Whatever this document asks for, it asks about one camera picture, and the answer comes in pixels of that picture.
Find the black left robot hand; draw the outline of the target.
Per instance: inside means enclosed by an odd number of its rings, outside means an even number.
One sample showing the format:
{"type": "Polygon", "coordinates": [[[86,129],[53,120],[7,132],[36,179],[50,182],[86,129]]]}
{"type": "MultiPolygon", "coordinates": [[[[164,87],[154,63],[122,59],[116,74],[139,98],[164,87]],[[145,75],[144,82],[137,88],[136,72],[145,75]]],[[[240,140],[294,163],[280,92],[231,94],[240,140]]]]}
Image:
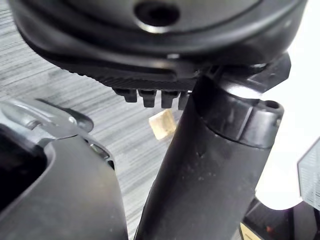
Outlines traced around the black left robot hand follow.
{"type": "Polygon", "coordinates": [[[287,80],[304,0],[11,0],[23,40],[50,63],[184,109],[138,240],[229,240],[284,114],[261,95],[287,80]]]}

